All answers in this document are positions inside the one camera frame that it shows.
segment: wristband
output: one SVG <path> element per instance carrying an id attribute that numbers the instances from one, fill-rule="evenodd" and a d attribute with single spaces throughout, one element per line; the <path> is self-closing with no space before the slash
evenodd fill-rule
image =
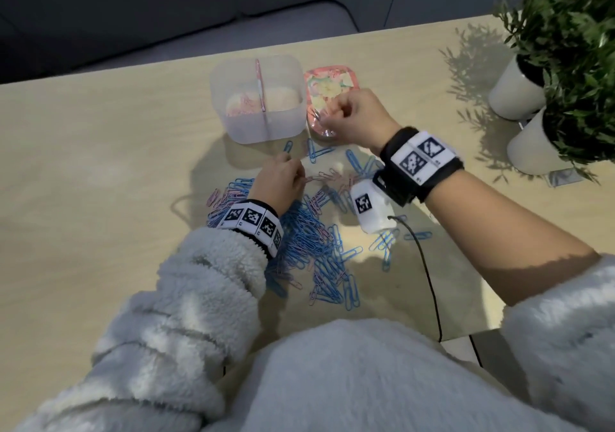
<path id="1" fill-rule="evenodd" d="M 260 201 L 247 200 L 233 204 L 217 228 L 247 236 L 265 251 L 269 260 L 277 256 L 284 236 L 275 211 Z"/>
<path id="2" fill-rule="evenodd" d="M 431 190 L 457 170 L 463 162 L 455 152 L 426 131 L 400 129 L 382 149 L 384 169 L 373 182 L 397 204 L 404 206 L 414 197 L 425 199 Z"/>

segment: fuzzy jacket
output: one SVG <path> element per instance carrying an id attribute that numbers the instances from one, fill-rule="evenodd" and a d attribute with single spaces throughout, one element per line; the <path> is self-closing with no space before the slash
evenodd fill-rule
<path id="1" fill-rule="evenodd" d="M 225 403 L 210 381 L 259 332 L 264 252 L 201 228 L 132 296 L 77 385 L 19 432 L 615 430 L 615 257 L 505 314 L 535 407 L 501 393 L 401 324 L 336 321 L 261 351 Z"/>

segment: fist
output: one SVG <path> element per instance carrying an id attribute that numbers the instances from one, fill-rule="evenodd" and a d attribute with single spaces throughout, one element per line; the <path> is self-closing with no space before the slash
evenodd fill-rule
<path id="1" fill-rule="evenodd" d="M 335 133 L 335 141 L 357 144 L 374 155 L 380 155 L 385 144 L 401 129 L 369 89 L 339 94 L 327 103 L 321 116 L 320 124 Z"/>
<path id="2" fill-rule="evenodd" d="M 281 217 L 303 195 L 306 171 L 301 162 L 286 152 L 269 158 L 250 188 L 248 199 L 270 205 Z"/>

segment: plastic container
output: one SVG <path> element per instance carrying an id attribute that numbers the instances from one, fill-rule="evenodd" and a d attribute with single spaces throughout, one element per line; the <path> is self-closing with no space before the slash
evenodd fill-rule
<path id="1" fill-rule="evenodd" d="M 242 58 L 225 61 L 210 74 L 211 102 L 218 113 L 226 132 L 232 140 L 241 144 L 273 141 L 294 137 L 306 126 L 306 88 L 301 65 L 290 55 L 275 55 L 259 58 L 266 112 L 230 116 L 229 103 L 242 94 L 258 98 L 256 60 Z M 272 100 L 275 93 L 296 91 L 298 104 L 286 103 L 288 109 L 274 111 L 284 102 Z"/>

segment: gray couch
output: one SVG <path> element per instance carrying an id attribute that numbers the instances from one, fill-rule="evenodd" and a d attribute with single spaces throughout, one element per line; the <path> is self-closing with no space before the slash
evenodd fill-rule
<path id="1" fill-rule="evenodd" d="M 220 30 L 224 27 L 212 30 L 211 38 L 218 33 L 217 43 L 199 50 L 200 54 L 237 49 L 238 41 L 243 48 L 297 40 L 290 35 L 292 32 L 284 30 L 288 23 L 300 28 L 297 22 L 302 19 L 301 13 L 295 17 L 287 11 L 285 20 L 279 19 L 276 28 L 257 25 L 249 17 L 319 1 L 323 0 L 0 0 L 0 82 L 65 73 L 228 23 L 234 23 L 235 37 L 233 32 L 221 36 L 220 32 L 227 32 Z M 491 10 L 494 0 L 330 1 L 347 10 L 344 12 L 348 16 L 343 20 L 346 24 L 337 32 L 310 32 L 308 38 L 484 14 Z M 305 8 L 300 9 L 305 16 Z M 323 28 L 334 22 L 327 14 L 333 8 L 327 9 L 322 14 Z M 246 22 L 253 22 L 252 33 L 239 32 L 236 27 Z M 258 38 L 259 32 L 268 32 L 271 37 L 277 33 L 279 40 Z M 208 41 L 209 37 L 201 36 L 202 43 Z"/>

